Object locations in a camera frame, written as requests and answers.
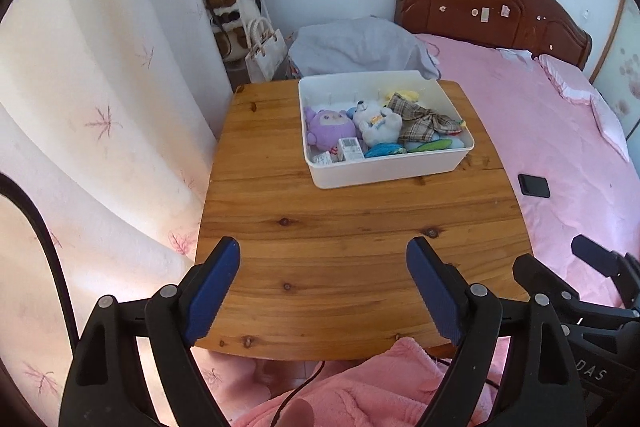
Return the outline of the pink fluffy pants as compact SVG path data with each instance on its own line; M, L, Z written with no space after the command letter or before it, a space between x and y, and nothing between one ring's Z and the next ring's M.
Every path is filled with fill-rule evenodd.
M232 421L235 426L414 426L435 398L447 370L416 340L349 369L327 364L291 402L271 399Z

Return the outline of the white curtain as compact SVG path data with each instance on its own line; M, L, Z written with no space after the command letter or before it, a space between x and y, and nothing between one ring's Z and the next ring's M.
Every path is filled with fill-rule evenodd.
M41 212L78 323L190 268L231 97L202 0L13 0L1 169Z

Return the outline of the white fluffy bag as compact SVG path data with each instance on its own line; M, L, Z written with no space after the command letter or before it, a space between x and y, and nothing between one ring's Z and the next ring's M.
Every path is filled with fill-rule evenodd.
M224 62L243 60L248 51L245 27L262 16L254 0L204 0L209 25Z

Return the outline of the pink pillow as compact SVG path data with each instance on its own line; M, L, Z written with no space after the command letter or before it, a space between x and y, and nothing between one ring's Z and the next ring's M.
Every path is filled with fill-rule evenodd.
M589 106L602 138L629 162L628 146L620 120L602 95L577 66L549 54L541 54L536 62L546 73L560 97L576 105Z

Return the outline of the dark wooden headboard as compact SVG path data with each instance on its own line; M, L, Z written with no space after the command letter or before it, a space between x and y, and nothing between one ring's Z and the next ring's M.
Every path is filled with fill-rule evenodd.
M580 69L592 49L556 0L396 0L394 22L416 35L549 54Z

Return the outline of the purple plush owl toy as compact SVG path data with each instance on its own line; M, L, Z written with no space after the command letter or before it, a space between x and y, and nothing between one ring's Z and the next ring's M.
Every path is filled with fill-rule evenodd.
M303 137L309 146L320 152L329 152L337 148L341 139L356 138L357 129L354 122L344 110L335 112L331 109L320 109L318 112L311 107L303 108L305 131Z

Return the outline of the pink bed quilt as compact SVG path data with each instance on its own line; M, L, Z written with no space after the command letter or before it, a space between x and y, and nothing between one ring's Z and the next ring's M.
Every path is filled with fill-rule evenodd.
M562 98L527 51L419 38L442 79L460 84L512 186L519 174L547 180L549 197L516 196L535 257L582 300L620 306L613 282L570 249L582 234L609 251L639 254L638 174L603 138L592 108Z

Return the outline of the yellow plush duck toy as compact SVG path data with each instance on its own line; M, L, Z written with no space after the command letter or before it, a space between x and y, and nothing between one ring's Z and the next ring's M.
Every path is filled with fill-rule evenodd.
M384 102L387 104L395 95L399 98L403 98L406 101L416 103L420 100L420 93L412 90L394 90L385 95Z

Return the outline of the plaid fabric bow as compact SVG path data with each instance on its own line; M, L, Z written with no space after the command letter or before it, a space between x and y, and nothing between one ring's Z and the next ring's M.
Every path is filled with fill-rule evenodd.
M465 129L465 122L438 113L434 109L424 107L404 98L395 92L386 107L402 119L399 141L402 143L427 143L434 140L434 135L457 135Z

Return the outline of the light blue plush toy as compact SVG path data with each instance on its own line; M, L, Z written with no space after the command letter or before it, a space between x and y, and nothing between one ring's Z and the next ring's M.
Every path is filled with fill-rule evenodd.
M368 148L364 153L365 158L377 158L385 156L393 156L400 154L414 154L414 153L426 153L437 152L438 150L457 150L458 148L465 148L464 143L457 139L439 139L431 142L419 143L419 142L407 142L405 144L399 143L381 143Z

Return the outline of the white handbag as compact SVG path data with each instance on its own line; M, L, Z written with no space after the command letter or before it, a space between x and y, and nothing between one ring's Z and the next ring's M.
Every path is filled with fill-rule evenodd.
M267 17L251 20L247 26L250 46L245 65L251 83L273 80L274 74L288 56L288 46L279 29L274 29Z

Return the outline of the wooden table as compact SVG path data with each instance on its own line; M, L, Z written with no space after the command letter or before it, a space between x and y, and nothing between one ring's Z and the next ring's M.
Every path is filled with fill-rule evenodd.
M409 336L440 337L406 267L425 236L470 282L521 299L516 257L532 249L511 183L462 88L442 86L475 145L454 171L321 190L303 156L293 81L236 90L198 234L198 259L219 239L241 266L204 349L285 361L355 360Z

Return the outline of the black phone on bed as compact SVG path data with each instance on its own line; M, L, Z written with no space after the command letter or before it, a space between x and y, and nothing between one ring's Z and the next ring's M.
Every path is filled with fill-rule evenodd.
M530 174L519 173L518 185L524 196L549 198L551 196L549 184L542 176L531 176Z

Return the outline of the white plush bear toy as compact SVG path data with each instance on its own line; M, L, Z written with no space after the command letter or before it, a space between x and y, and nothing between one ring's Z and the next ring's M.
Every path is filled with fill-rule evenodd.
M360 138L367 147L396 143L402 128L402 118L378 102L359 101L347 111Z

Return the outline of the white paper box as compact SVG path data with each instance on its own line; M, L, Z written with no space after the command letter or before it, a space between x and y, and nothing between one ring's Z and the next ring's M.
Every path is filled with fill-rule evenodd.
M353 162L364 159L364 154L357 138L341 138L337 143L337 158L339 161Z

